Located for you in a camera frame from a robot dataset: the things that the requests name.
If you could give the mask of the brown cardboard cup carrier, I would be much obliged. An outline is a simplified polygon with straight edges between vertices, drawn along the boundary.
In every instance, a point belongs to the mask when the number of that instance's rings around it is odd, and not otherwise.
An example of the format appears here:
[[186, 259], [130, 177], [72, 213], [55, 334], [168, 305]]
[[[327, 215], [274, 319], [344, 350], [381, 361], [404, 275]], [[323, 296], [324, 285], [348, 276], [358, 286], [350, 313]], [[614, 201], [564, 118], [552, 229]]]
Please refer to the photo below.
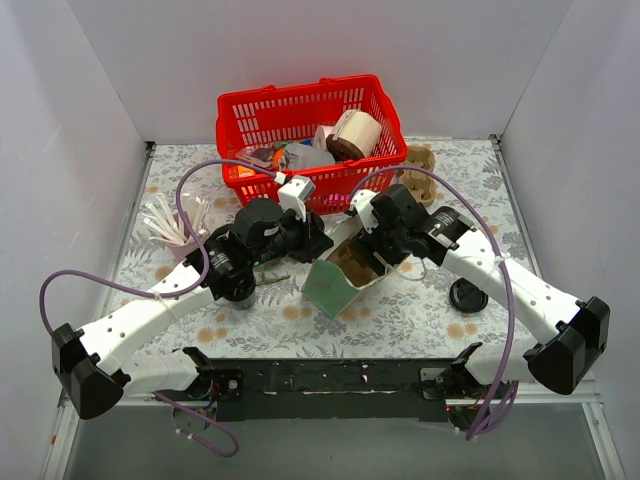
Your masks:
[[351, 240], [343, 241], [327, 258], [337, 266], [354, 287], [364, 287], [375, 281], [379, 275], [367, 264], [350, 245]]

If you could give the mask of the green illustrated paper bag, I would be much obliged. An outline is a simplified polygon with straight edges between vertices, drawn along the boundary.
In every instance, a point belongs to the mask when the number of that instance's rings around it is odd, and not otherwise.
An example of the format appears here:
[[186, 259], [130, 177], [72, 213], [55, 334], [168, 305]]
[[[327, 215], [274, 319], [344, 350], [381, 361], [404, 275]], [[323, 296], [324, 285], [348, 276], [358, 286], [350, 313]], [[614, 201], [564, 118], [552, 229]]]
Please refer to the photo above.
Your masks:
[[312, 263], [303, 283], [303, 297], [330, 319], [336, 319], [365, 291], [397, 272], [409, 258], [405, 254], [399, 263], [387, 264], [382, 274], [376, 273], [350, 246], [361, 229], [361, 222], [353, 218], [337, 222], [327, 232], [334, 246]]

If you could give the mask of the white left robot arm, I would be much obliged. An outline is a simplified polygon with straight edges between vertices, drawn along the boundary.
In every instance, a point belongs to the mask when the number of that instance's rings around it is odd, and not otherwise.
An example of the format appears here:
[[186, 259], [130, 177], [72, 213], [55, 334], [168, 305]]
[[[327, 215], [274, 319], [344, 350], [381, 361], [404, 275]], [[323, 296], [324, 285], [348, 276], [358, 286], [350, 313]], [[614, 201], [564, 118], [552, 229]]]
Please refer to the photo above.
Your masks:
[[216, 300], [251, 306], [255, 267], [284, 257], [311, 263], [333, 244], [314, 212], [300, 218], [273, 200], [253, 200], [143, 297], [78, 329], [68, 324], [55, 329], [53, 371], [83, 420], [102, 415], [126, 395], [154, 390], [203, 399], [212, 390], [213, 377], [195, 355], [145, 357], [137, 350]]

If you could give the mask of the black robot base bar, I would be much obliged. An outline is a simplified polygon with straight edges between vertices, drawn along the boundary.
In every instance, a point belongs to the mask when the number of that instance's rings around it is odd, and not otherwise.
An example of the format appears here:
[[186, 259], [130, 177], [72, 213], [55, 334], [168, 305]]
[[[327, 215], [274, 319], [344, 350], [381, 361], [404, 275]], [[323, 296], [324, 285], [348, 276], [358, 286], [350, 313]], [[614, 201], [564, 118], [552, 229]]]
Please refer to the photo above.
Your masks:
[[445, 422], [449, 399], [475, 401], [487, 386], [461, 359], [213, 359], [196, 362], [175, 401], [211, 401], [220, 422], [410, 418]]

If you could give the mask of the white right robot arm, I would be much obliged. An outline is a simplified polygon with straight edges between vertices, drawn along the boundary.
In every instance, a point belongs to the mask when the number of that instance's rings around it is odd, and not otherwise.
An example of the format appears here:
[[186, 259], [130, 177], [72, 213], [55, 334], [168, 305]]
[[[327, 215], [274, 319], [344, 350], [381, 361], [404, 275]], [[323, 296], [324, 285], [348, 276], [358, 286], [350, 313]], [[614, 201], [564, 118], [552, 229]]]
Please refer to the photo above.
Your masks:
[[570, 395], [607, 346], [610, 308], [593, 296], [581, 300], [554, 288], [494, 250], [488, 237], [451, 207], [427, 209], [403, 185], [358, 191], [350, 208], [362, 222], [352, 248], [379, 275], [408, 256], [427, 259], [505, 306], [534, 342], [516, 342], [505, 380], [537, 381]]

